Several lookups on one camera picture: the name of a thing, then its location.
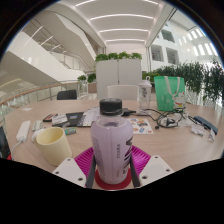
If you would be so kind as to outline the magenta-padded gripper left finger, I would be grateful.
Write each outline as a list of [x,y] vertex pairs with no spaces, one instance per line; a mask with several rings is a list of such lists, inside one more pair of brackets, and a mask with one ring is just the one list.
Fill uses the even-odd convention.
[[75,158],[66,158],[53,174],[84,188],[91,188],[94,182],[96,161],[90,147]]

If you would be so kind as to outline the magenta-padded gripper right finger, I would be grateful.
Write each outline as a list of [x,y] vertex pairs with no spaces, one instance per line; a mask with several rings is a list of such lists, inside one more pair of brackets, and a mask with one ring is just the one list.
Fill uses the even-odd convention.
[[159,155],[150,156],[136,146],[131,149],[130,170],[135,188],[148,185],[174,172]]

